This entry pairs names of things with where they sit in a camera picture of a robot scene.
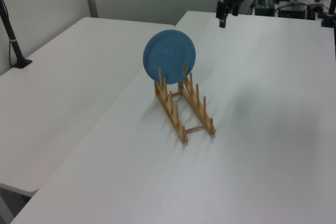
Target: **white desk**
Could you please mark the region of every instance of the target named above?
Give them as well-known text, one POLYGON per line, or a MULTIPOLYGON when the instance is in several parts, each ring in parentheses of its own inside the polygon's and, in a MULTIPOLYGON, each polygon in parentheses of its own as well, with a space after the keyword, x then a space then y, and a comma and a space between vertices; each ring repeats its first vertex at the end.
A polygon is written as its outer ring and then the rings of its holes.
POLYGON ((0 77, 0 187, 31 196, 142 66, 171 25, 84 18, 0 77))
POLYGON ((333 30, 197 12, 176 28, 216 136, 183 145, 142 68, 13 224, 336 222, 333 30))

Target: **gray floor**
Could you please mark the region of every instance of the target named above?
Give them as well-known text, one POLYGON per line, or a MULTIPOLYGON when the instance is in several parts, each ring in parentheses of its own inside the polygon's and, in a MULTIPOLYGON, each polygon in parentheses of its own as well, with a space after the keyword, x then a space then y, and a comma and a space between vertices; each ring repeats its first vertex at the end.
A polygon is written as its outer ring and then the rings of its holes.
POLYGON ((9 224, 30 200, 29 197, 0 188, 0 224, 9 224))

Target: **black pole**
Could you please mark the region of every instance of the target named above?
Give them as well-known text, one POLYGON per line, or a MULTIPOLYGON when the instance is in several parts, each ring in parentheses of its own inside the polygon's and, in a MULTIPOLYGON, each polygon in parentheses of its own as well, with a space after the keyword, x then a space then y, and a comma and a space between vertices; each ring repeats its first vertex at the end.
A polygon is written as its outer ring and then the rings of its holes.
POLYGON ((25 66, 32 63, 32 61, 25 59, 25 57, 23 57, 22 55, 19 43, 16 40, 11 23, 9 22, 9 16, 5 8, 4 0, 0 0, 0 16, 1 16, 2 22, 4 23, 6 32, 9 37, 9 41, 12 44, 14 53, 17 58, 16 64, 14 64, 13 67, 14 68, 24 68, 25 66))
POLYGON ((335 14, 334 14, 335 7, 336 7, 336 0, 331 0, 328 13, 323 13, 323 20, 321 22, 321 26, 335 28, 335 14))

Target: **blue plate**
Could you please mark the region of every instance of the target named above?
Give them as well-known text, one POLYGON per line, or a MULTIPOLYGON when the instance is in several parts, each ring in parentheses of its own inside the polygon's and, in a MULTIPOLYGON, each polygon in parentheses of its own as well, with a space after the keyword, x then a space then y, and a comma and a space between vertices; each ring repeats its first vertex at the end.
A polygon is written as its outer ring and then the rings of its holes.
POLYGON ((164 30, 154 35, 143 52, 143 66, 150 78, 160 82, 159 67, 162 79, 167 84, 184 80, 184 62, 187 63, 188 74, 194 67, 196 50, 191 39, 178 30, 164 30))

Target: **black box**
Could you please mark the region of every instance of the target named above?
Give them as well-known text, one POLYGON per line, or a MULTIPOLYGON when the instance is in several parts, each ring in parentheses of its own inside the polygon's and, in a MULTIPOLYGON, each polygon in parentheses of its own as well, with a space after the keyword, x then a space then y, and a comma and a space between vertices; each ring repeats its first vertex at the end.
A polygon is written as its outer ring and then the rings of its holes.
POLYGON ((256 16, 274 16, 274 0, 255 0, 255 15, 256 16))
POLYGON ((297 18, 305 19, 306 17, 306 6, 302 2, 279 2, 278 17, 280 18, 297 18))

